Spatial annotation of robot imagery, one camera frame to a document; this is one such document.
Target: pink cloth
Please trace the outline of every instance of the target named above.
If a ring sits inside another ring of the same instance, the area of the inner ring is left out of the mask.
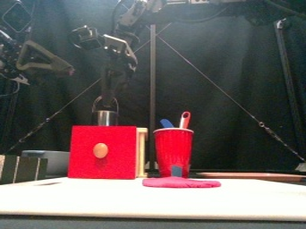
[[[170,176],[163,178],[143,179],[142,185],[155,188],[216,188],[220,183],[216,181],[198,181],[183,177]]]

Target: red plastic cup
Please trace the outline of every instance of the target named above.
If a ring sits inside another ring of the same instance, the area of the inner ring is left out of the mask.
[[[156,162],[160,177],[188,176],[194,132],[182,128],[154,131]]]

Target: red wooden block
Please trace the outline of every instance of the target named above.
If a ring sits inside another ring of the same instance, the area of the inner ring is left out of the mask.
[[[73,126],[68,177],[135,179],[136,134],[135,126]],[[108,148],[103,158],[93,154],[99,143]]]

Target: black backdrop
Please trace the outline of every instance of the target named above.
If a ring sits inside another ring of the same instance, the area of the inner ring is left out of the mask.
[[[5,148],[16,144],[100,78],[103,51],[75,48],[67,36],[71,30],[83,25],[97,28],[100,34],[108,33],[116,2],[37,1],[29,38],[73,66],[75,75],[63,78],[45,76],[41,84],[21,86],[12,128],[8,139],[3,142]],[[294,169],[299,163],[298,158],[266,134],[244,112],[250,112],[293,148],[303,150],[293,125],[274,24],[254,26],[243,16],[236,16],[218,17],[198,24],[174,22],[170,25],[156,25],[156,32],[162,29],[164,30],[156,37],[155,125],[156,128],[160,127],[162,118],[178,124],[180,114],[184,111],[191,112],[190,129],[195,132],[191,167]],[[303,36],[305,34],[294,43],[298,45],[293,49],[301,50],[301,46],[305,46]],[[119,124],[148,127],[150,27],[144,28],[140,40],[142,43],[135,48],[138,71],[129,86],[117,95]],[[293,53],[291,58],[299,60],[301,65],[305,65],[305,53]],[[295,66],[294,71],[298,73],[298,79],[302,74],[305,77],[305,69]],[[305,95],[302,81],[305,78],[299,82],[301,113]],[[99,94],[97,83],[11,153],[20,154],[25,149],[68,151],[72,126],[89,124],[91,108]]]

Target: round knob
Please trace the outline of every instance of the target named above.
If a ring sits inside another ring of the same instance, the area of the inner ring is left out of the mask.
[[[104,143],[97,143],[93,147],[93,155],[103,158],[108,154],[108,146]]]

